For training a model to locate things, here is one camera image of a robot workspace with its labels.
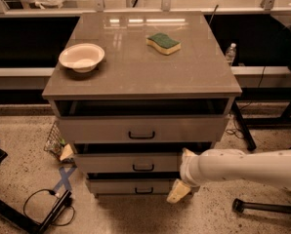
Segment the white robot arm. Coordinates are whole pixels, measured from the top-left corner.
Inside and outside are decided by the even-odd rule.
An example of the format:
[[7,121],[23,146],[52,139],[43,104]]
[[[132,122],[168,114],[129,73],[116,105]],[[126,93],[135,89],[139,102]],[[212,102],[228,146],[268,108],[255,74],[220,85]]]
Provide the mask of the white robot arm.
[[248,180],[291,191],[291,149],[246,154],[239,149],[208,149],[197,155],[183,149],[180,178],[167,197],[182,200],[193,188],[207,182]]

